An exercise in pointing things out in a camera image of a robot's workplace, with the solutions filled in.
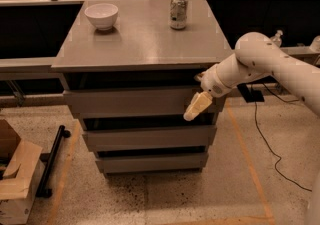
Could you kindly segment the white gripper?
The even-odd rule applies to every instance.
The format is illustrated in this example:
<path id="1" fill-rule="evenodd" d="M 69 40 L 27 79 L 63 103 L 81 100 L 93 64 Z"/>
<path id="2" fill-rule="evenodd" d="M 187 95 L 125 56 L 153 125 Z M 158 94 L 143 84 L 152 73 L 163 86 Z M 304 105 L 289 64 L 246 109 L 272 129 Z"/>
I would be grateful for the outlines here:
<path id="1" fill-rule="evenodd" d="M 235 73 L 221 65 L 213 65 L 205 72 L 196 74 L 194 79 L 201 82 L 204 92 L 193 96 L 183 115 L 186 121 L 192 121 L 207 109 L 212 104 L 212 96 L 219 98 L 228 94 L 235 83 Z"/>

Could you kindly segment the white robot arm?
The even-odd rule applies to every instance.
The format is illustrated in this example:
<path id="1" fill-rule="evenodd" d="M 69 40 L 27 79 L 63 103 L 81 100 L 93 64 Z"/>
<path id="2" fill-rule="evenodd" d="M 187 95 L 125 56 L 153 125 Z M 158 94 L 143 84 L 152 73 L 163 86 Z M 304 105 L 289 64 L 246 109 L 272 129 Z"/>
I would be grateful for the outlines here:
<path id="1" fill-rule="evenodd" d="M 267 36 L 249 32 L 238 39 L 231 56 L 197 75 L 202 91 L 192 98 L 184 119 L 193 120 L 233 87 L 267 76 L 320 115 L 320 68 L 286 54 Z"/>

